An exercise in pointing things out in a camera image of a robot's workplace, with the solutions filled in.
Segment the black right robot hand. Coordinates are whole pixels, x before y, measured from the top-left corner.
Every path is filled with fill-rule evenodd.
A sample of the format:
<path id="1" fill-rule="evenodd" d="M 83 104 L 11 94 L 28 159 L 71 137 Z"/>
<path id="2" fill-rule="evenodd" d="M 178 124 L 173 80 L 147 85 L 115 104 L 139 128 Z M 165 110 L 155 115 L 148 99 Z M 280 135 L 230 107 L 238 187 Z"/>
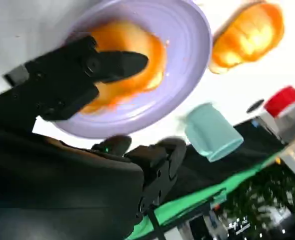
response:
<path id="1" fill-rule="evenodd" d="M 115 153 L 33 133 L 37 117 L 68 120 L 114 83 L 143 71 L 133 51 L 96 51 L 87 36 L 4 75 L 0 94 L 0 240 L 123 240 L 177 181 L 179 138 Z"/>

